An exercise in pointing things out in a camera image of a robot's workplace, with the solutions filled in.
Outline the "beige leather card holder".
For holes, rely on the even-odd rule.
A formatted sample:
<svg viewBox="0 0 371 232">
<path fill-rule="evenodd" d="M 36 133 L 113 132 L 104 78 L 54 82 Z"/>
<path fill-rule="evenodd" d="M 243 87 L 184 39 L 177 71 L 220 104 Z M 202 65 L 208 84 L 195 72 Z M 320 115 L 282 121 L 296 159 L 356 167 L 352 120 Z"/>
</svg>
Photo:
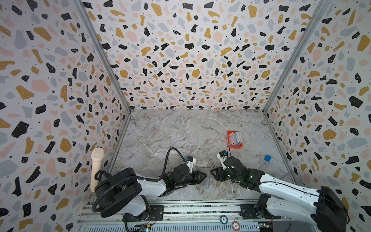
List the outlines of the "beige leather card holder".
<svg viewBox="0 0 371 232">
<path fill-rule="evenodd" d="M 201 184 L 198 184 L 197 186 L 208 188 L 210 185 L 211 169 L 207 167 L 200 167 L 198 168 L 198 171 L 207 174 L 207 177 Z"/>
</svg>

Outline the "red card tray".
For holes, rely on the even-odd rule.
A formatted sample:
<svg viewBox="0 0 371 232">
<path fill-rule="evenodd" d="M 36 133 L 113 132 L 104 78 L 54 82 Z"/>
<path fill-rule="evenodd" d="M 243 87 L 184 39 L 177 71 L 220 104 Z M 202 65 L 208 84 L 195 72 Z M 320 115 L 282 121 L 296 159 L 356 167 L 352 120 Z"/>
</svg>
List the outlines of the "red card tray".
<svg viewBox="0 0 371 232">
<path fill-rule="evenodd" d="M 228 131 L 228 146 L 233 149 L 243 147 L 242 133 L 240 131 Z"/>
</svg>

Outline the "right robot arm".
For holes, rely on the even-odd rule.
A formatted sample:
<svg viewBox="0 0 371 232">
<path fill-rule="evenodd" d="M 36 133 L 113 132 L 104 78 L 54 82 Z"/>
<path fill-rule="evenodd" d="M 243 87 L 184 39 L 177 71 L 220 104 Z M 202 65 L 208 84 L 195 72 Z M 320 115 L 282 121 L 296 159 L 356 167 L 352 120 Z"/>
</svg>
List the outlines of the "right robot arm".
<svg viewBox="0 0 371 232">
<path fill-rule="evenodd" d="M 348 209 L 334 191 L 301 187 L 264 171 L 246 168 L 239 159 L 228 156 L 226 151 L 217 155 L 222 166 L 211 171 L 214 178 L 230 180 L 241 187 L 260 193 L 254 207 L 263 218 L 289 217 L 316 226 L 322 232 L 344 232 L 350 222 Z"/>
</svg>

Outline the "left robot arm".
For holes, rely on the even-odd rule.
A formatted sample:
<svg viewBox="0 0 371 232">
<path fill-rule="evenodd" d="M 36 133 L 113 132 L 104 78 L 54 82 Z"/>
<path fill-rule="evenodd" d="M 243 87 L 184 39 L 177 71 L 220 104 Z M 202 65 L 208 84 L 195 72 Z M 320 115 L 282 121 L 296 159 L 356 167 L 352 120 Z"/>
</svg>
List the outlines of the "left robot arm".
<svg viewBox="0 0 371 232">
<path fill-rule="evenodd" d="M 180 164 L 172 172 L 157 178 L 137 175 L 133 168 L 126 168 L 113 176 L 105 171 L 97 171 L 93 180 L 99 183 L 94 187 L 96 201 L 91 209 L 94 213 L 100 213 L 103 218 L 119 211 L 135 217 L 145 217 L 151 209 L 147 196 L 168 196 L 209 179 L 209 171 L 190 171 L 186 164 Z"/>
</svg>

